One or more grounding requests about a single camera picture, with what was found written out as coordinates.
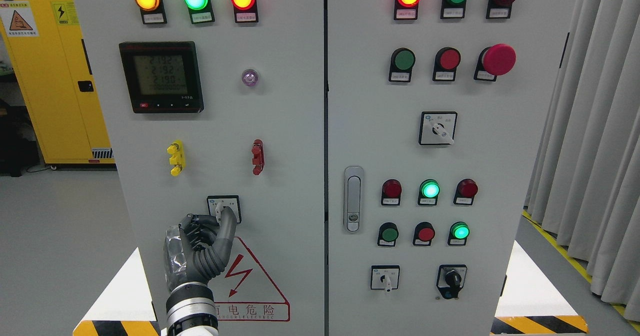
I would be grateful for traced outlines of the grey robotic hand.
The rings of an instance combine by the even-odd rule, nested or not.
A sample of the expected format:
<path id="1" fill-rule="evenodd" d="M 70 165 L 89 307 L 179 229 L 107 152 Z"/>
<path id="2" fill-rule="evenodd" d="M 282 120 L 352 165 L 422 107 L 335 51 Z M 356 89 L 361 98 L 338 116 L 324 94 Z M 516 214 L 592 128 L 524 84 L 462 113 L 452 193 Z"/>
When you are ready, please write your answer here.
<path id="1" fill-rule="evenodd" d="M 236 233 L 233 209 L 220 206 L 215 215 L 187 214 L 166 231 L 163 262 L 167 289 L 173 292 L 188 282 L 207 285 L 229 262 Z"/>

